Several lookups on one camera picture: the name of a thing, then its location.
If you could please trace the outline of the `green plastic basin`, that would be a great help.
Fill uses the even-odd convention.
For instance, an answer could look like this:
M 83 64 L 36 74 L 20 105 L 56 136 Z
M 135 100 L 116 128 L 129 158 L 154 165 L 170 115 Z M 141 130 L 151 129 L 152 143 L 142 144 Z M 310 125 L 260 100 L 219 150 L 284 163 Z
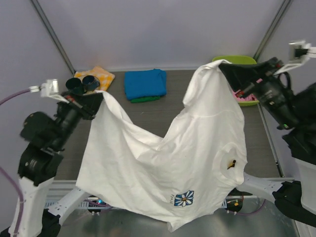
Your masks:
M 257 64 L 256 60 L 244 55 L 224 55 L 217 56 L 212 59 L 212 62 L 217 60 L 227 60 L 233 64 L 241 64 L 241 65 L 255 65 Z M 249 95 L 246 98 L 237 98 L 236 93 L 233 92 L 234 98 L 238 102 L 241 107 L 254 106 L 259 103 L 257 98 L 254 95 Z

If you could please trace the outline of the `white printed t-shirt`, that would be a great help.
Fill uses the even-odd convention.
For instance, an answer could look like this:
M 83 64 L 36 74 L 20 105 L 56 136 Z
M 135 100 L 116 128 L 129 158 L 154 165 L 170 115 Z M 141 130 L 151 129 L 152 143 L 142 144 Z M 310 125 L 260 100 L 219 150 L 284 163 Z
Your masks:
M 136 126 L 103 92 L 76 186 L 172 232 L 212 214 L 244 181 L 244 115 L 217 60 L 199 67 L 166 135 Z

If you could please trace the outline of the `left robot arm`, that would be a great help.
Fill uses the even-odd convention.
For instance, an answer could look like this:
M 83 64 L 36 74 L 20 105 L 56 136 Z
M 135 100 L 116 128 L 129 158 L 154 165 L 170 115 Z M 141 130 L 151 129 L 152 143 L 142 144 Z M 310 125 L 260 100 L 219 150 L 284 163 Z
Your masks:
M 20 136 L 29 144 L 19 161 L 19 182 L 13 184 L 18 202 L 13 222 L 1 232 L 2 237 L 55 237 L 65 219 L 88 197 L 82 189 L 74 188 L 45 207 L 65 144 L 81 119 L 95 118 L 102 101 L 101 93 L 80 96 L 64 92 L 58 98 L 55 118 L 35 112 L 25 119 Z

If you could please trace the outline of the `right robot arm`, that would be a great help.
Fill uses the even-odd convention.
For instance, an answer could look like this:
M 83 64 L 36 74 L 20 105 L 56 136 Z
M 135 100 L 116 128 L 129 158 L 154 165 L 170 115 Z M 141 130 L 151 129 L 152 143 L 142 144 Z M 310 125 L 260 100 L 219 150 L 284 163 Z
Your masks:
M 225 193 L 251 193 L 275 204 L 290 219 L 316 225 L 316 85 L 294 94 L 288 73 L 295 68 L 276 57 L 256 65 L 221 63 L 219 69 L 238 98 L 253 94 L 278 123 L 287 130 L 283 140 L 300 169 L 299 181 L 264 181 L 246 174 L 223 182 Z

